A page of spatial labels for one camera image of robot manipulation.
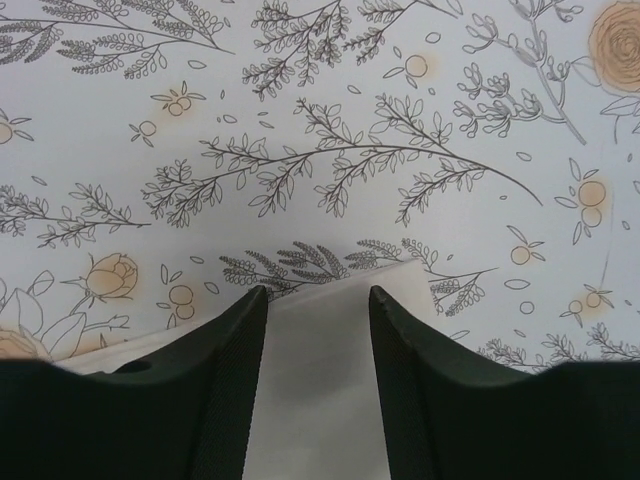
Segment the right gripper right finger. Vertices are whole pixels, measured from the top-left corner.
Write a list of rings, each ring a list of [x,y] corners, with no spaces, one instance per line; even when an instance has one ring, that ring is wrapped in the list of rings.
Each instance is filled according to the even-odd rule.
[[[635,479],[639,366],[567,362],[528,374],[470,351],[369,294],[395,479]]]

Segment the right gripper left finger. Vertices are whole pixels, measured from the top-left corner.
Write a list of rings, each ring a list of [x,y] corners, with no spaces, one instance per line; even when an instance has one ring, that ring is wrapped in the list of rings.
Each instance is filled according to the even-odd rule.
[[[1,364],[5,479],[239,479],[268,313],[264,288],[112,373]]]

